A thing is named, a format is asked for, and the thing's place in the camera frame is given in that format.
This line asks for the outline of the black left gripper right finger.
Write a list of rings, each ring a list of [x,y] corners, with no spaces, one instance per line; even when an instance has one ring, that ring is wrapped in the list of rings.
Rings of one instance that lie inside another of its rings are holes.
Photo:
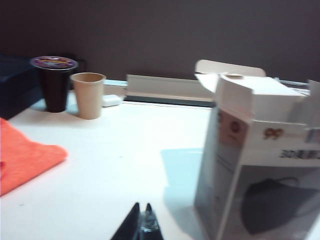
[[[145,239],[164,240],[158,219],[150,203],[147,203],[145,209]]]

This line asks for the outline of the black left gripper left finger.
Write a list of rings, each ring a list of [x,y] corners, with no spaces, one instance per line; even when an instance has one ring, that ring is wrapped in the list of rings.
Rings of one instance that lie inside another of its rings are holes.
[[[140,216],[140,204],[136,202],[115,231],[111,240],[136,240]]]

